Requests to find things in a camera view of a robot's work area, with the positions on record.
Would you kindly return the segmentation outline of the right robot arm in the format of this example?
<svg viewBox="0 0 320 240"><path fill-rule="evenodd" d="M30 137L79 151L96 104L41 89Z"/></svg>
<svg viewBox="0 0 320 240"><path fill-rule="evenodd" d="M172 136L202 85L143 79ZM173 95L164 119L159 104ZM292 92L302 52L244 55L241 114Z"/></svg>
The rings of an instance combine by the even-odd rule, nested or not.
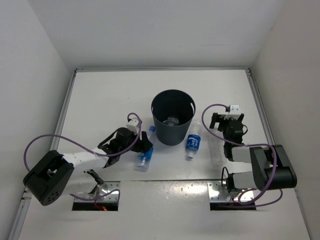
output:
<svg viewBox="0 0 320 240"><path fill-rule="evenodd" d="M238 119L228 117L226 114L214 112L211 117L210 130L218 124L217 131L227 141L223 144L223 153L230 162L242 162L251 164L251 170L247 172L228 173L223 186L230 193L237 190L257 189L262 191L268 181L272 179L268 190L295 188L298 179L289 157L280 144L271 147L245 146L245 135L242 123L244 114Z"/></svg>

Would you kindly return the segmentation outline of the blue cap water bottle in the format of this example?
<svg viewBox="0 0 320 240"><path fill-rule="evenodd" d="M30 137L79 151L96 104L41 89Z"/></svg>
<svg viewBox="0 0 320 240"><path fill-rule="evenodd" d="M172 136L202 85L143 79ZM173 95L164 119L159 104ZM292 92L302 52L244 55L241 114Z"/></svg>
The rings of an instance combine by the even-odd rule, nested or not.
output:
<svg viewBox="0 0 320 240"><path fill-rule="evenodd" d="M153 150L154 150L154 143L156 140L156 128L155 126L151 125L146 132L147 139L152 143L152 147L146 152L140 152L138 154L135 170L138 172L146 172L149 168L150 161L152 158Z"/></svg>

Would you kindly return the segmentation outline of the clear bottle orange blue label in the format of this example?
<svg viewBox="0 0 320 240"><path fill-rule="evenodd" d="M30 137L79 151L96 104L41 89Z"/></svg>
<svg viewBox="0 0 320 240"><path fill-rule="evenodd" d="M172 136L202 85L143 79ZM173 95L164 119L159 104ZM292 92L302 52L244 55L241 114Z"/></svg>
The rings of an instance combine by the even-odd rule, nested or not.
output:
<svg viewBox="0 0 320 240"><path fill-rule="evenodd" d="M171 116L170 116L170 117L168 117L166 120L164 120L162 123L165 124L165 125L167 125L167 126L172 126L172 127L174 127L174 126L178 126L179 123L180 123L180 121L179 121L178 118L176 118L176 117L171 117Z"/></svg>

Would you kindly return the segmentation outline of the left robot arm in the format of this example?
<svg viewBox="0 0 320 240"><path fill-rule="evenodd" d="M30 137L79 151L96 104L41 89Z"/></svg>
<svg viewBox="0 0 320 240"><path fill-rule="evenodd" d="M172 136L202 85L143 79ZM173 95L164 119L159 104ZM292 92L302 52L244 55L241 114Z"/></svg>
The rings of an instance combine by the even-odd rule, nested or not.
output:
<svg viewBox="0 0 320 240"><path fill-rule="evenodd" d="M71 195L84 202L102 202L120 190L110 190L95 170L114 165L128 151L146 154L152 148L153 140L146 131L120 127L93 150L78 153L48 151L28 169L23 184L42 206L54 203L62 195Z"/></svg>

